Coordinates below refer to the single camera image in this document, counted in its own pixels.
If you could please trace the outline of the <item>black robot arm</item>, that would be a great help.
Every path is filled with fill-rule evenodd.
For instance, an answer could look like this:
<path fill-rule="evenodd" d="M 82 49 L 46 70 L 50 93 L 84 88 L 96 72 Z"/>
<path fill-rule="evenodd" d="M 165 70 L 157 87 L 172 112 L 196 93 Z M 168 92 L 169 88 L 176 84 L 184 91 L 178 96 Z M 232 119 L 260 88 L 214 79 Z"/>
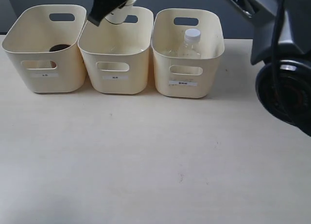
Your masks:
<path fill-rule="evenodd" d="M 311 0 L 226 0 L 255 28 L 251 63 L 262 106 L 311 133 Z"/>

